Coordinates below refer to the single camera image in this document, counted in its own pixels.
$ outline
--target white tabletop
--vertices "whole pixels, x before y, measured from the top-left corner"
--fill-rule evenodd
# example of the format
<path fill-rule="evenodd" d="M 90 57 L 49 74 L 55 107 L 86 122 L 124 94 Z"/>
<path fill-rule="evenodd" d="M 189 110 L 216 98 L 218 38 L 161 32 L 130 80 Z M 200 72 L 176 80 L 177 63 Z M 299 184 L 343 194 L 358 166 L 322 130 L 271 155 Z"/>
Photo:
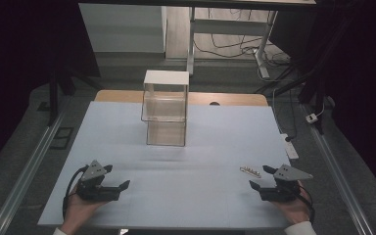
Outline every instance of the white tabletop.
<path fill-rule="evenodd" d="M 105 228 L 256 229 L 287 221 L 263 202 L 249 180 L 274 186 L 263 165 L 289 164 L 269 107 L 188 107 L 185 147 L 146 145 L 142 104 L 92 102 L 38 224 L 63 222 L 62 200 L 72 175 L 93 160 L 113 165 L 103 186 L 130 180 L 118 201 L 88 222 Z M 257 169 L 261 179 L 240 171 Z"/>

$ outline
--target white sleeve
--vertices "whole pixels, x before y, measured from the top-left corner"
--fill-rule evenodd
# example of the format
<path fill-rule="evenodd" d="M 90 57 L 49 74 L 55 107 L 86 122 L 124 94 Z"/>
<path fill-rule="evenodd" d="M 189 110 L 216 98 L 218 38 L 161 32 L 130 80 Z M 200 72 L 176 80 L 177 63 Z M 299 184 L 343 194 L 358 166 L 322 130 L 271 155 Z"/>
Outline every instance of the white sleeve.
<path fill-rule="evenodd" d="M 53 235 L 67 235 L 67 234 L 64 233 L 62 230 L 60 230 L 59 228 L 56 228 Z"/>
<path fill-rule="evenodd" d="M 285 229 L 287 235 L 316 235 L 309 221 L 294 224 Z"/>

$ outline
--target human hand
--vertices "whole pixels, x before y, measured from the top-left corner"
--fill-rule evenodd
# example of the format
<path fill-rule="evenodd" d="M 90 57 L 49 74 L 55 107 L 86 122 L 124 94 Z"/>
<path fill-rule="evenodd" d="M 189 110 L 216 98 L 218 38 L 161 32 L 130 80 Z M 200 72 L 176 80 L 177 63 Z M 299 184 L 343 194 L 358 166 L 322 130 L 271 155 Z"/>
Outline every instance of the human hand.
<path fill-rule="evenodd" d="M 310 197 L 307 192 L 301 188 L 301 196 L 307 199 L 310 202 Z M 299 199 L 295 199 L 292 202 L 279 203 L 279 202 L 270 202 L 276 206 L 279 210 L 283 212 L 285 217 L 292 224 L 309 221 L 309 208 L 307 205 Z"/>
<path fill-rule="evenodd" d="M 66 217 L 60 227 L 60 230 L 68 235 L 74 234 L 98 208 L 108 203 L 82 200 L 75 194 L 76 189 L 77 185 L 70 192 Z"/>

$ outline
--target clear acrylic box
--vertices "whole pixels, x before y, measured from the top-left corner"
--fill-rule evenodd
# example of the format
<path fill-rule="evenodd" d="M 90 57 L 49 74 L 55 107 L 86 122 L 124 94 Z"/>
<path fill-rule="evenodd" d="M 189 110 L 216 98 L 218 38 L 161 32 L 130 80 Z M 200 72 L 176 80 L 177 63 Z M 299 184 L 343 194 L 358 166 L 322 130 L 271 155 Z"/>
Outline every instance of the clear acrylic box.
<path fill-rule="evenodd" d="M 147 70 L 142 117 L 147 144 L 185 146 L 188 71 Z"/>

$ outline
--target cable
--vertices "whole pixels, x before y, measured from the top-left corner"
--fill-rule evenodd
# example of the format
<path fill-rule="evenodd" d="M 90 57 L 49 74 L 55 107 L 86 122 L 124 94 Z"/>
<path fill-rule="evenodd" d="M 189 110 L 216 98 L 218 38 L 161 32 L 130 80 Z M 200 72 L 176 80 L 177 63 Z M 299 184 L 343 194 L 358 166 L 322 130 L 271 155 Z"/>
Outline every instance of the cable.
<path fill-rule="evenodd" d="M 250 10 L 250 13 L 249 13 L 249 17 L 248 17 L 248 21 L 250 20 L 252 16 L 252 10 Z M 212 8 L 209 8 L 209 19 L 212 19 Z M 252 40 L 249 40 L 249 41 L 244 41 L 244 38 L 245 38 L 246 35 L 243 35 L 243 38 L 241 40 L 241 42 L 239 43 L 235 43 L 235 44 L 231 44 L 231 45 L 225 45 L 225 46 L 218 46 L 215 44 L 215 41 L 213 39 L 213 34 L 211 34 L 211 41 L 212 41 L 212 45 L 216 48 L 227 48 L 227 47 L 233 47 L 233 46 L 238 46 L 240 45 L 240 49 L 243 49 L 241 46 L 243 45 L 243 43 L 249 43 L 249 42 L 254 42 L 254 41 L 257 41 L 257 40 L 261 40 L 261 37 L 260 38 L 256 38 L 256 39 L 252 39 Z"/>
<path fill-rule="evenodd" d="M 302 196 L 301 193 L 296 193 L 296 192 L 294 192 L 293 190 L 291 190 L 287 187 L 283 187 L 283 186 L 279 186 L 279 187 L 281 187 L 285 191 L 288 191 L 289 193 L 292 193 L 297 199 L 301 200 L 301 202 L 303 202 L 307 206 L 307 208 L 309 209 L 309 221 L 310 221 L 311 224 L 313 224 L 314 221 L 315 221 L 315 208 L 313 207 L 313 199 L 310 196 L 307 189 L 302 187 L 301 185 L 299 185 L 300 188 L 305 190 L 305 192 L 307 193 L 307 196 L 309 197 L 310 201 L 308 201 L 304 196 Z"/>
<path fill-rule="evenodd" d="M 284 79 L 287 75 L 289 75 L 289 73 L 291 73 L 293 70 L 295 69 L 295 66 L 294 65 L 290 65 L 288 66 L 287 68 L 285 68 L 282 73 L 280 73 L 280 75 L 276 78 L 274 78 L 272 81 L 280 81 L 282 79 Z M 259 92 L 261 91 L 261 93 L 266 90 L 267 88 L 275 85 L 276 83 L 272 82 L 272 83 L 268 83 L 266 85 L 264 85 L 263 87 L 257 89 L 254 93 L 255 94 L 259 94 Z"/>
<path fill-rule="evenodd" d="M 322 111 L 319 114 L 317 114 L 316 116 L 318 117 L 318 116 L 322 115 L 324 110 L 325 110 L 325 102 L 322 102 Z"/>
<path fill-rule="evenodd" d="M 240 13 L 239 16 L 238 16 L 238 18 L 236 19 L 236 21 L 240 20 L 240 19 L 241 19 L 241 13 L 242 13 L 243 10 L 240 9 L 240 10 L 237 10 L 237 12 L 233 12 L 232 10 L 233 10 L 233 9 L 230 9 L 230 13 L 231 13 L 231 15 L 234 15 L 234 14 Z"/>
<path fill-rule="evenodd" d="M 280 128 L 279 122 L 277 121 L 276 108 L 274 107 L 274 92 L 275 91 L 276 89 L 273 90 L 273 99 L 271 101 L 271 109 L 273 110 L 274 120 L 276 121 L 277 128 L 279 129 L 280 134 L 283 134 L 282 128 Z"/>
<path fill-rule="evenodd" d="M 85 167 L 82 167 L 78 171 L 76 171 L 75 174 L 72 176 L 72 179 L 70 180 L 69 186 L 67 187 L 67 190 L 66 190 L 66 196 L 63 199 L 63 218 L 66 217 L 67 207 L 69 205 L 70 189 L 71 189 L 72 183 L 74 182 L 78 174 L 80 174 L 81 172 L 84 173 L 87 169 L 88 169 L 88 164 Z"/>
<path fill-rule="evenodd" d="M 235 57 L 243 56 L 243 55 L 246 54 L 247 51 L 251 50 L 251 49 L 248 49 L 248 50 L 246 50 L 245 52 L 242 52 L 241 54 L 237 54 L 237 55 L 234 55 L 234 56 L 224 56 L 224 55 L 221 55 L 221 54 L 218 54 L 218 53 L 212 52 L 212 51 L 206 51 L 206 50 L 202 50 L 202 49 L 200 49 L 200 48 L 197 46 L 197 43 L 195 42 L 195 40 L 194 40 L 194 45 L 195 45 L 195 47 L 196 47 L 199 51 L 201 51 L 201 52 L 214 54 L 214 55 L 216 55 L 216 56 L 220 56 L 220 57 L 223 57 L 223 58 L 235 58 Z"/>
<path fill-rule="evenodd" d="M 275 57 L 275 56 L 282 55 L 282 54 L 286 54 L 286 53 L 284 53 L 284 52 L 279 52 L 279 53 L 276 53 L 276 54 L 272 55 L 272 56 L 271 56 L 271 60 L 268 59 L 268 57 L 267 57 L 267 53 L 266 53 L 265 51 L 263 51 L 263 54 L 264 54 L 264 56 L 265 56 L 265 58 L 263 58 L 263 60 L 264 60 L 268 65 L 270 65 L 270 66 L 272 66 L 272 67 L 276 67 L 276 68 L 277 68 L 277 67 L 281 67 L 281 66 L 289 66 L 289 65 L 292 64 L 290 61 L 283 61 L 284 63 L 278 63 L 277 61 L 274 60 L 274 57 Z"/>
<path fill-rule="evenodd" d="M 295 139 L 296 137 L 298 137 L 298 129 L 296 128 L 295 110 L 293 109 L 293 104 L 292 104 L 292 90 L 289 90 L 289 101 L 290 101 L 289 104 L 291 104 L 293 126 L 294 126 L 294 130 L 295 130 L 295 135 L 286 137 L 285 140 L 288 141 L 288 142 L 291 141 L 292 139 Z"/>
<path fill-rule="evenodd" d="M 262 81 L 267 81 L 267 82 L 280 82 L 280 81 L 285 81 L 285 80 L 290 80 L 290 81 L 293 81 L 293 79 L 285 79 L 285 77 L 290 73 L 290 72 L 292 72 L 292 70 L 290 70 L 290 71 L 288 71 L 285 75 L 283 75 L 283 76 L 281 76 L 282 74 L 283 74 L 283 72 L 282 72 L 282 74 L 281 75 L 279 75 L 277 78 L 274 78 L 274 79 L 264 79 L 262 76 L 261 76 L 261 73 L 260 73 L 260 67 L 262 66 L 262 64 L 260 64 L 259 66 L 258 66 L 258 78 L 260 78 L 260 80 L 262 80 Z"/>

